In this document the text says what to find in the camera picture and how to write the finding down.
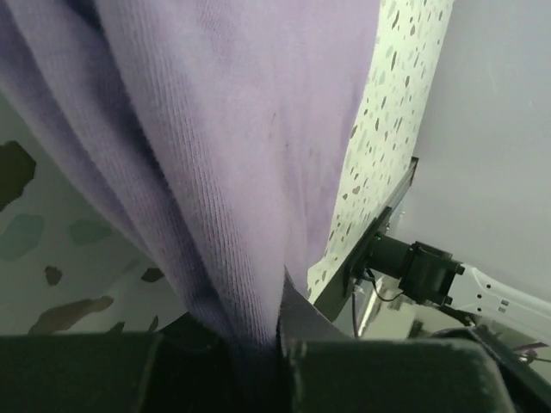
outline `purple sweater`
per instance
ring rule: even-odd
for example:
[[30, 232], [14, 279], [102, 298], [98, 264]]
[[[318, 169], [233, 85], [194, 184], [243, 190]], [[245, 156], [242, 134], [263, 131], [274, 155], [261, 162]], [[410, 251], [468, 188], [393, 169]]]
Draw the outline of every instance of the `purple sweater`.
[[84, 196], [270, 379], [323, 254], [378, 0], [0, 0], [0, 88]]

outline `fabric fold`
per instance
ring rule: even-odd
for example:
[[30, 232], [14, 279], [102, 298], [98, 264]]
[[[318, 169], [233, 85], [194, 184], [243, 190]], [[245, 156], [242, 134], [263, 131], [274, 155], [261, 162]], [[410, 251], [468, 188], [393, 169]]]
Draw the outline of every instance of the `fabric fold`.
[[379, 2], [0, 0], [0, 88], [263, 394], [323, 254]]

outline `monitor arm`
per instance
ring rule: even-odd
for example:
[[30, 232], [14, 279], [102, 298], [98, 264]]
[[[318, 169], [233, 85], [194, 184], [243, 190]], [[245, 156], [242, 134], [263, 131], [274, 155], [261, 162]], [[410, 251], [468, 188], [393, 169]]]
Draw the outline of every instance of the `monitor arm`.
[[464, 324], [469, 314], [485, 317], [551, 345], [550, 303], [508, 287], [448, 252], [378, 234], [350, 272], [363, 278], [365, 268], [399, 280], [405, 296]]

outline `patterned wallpaper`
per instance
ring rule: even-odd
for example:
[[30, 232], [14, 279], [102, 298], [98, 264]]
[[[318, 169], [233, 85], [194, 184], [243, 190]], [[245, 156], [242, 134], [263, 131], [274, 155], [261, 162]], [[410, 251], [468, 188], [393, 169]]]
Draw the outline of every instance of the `patterned wallpaper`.
[[[453, 0], [382, 0], [313, 302], [409, 163]], [[163, 274], [68, 183], [0, 100], [0, 334], [155, 330], [184, 313]]]
[[308, 273], [313, 302], [404, 176], [453, 0], [382, 0], [368, 84], [352, 129], [324, 258]]

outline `white wall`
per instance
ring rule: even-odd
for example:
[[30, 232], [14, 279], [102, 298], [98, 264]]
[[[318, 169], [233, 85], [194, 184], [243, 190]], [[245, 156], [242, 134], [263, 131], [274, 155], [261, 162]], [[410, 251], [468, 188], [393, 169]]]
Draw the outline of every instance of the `white wall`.
[[[550, 15], [548, 0], [455, 2], [399, 228], [401, 239], [432, 243], [547, 300]], [[551, 378], [549, 366], [536, 370]]]

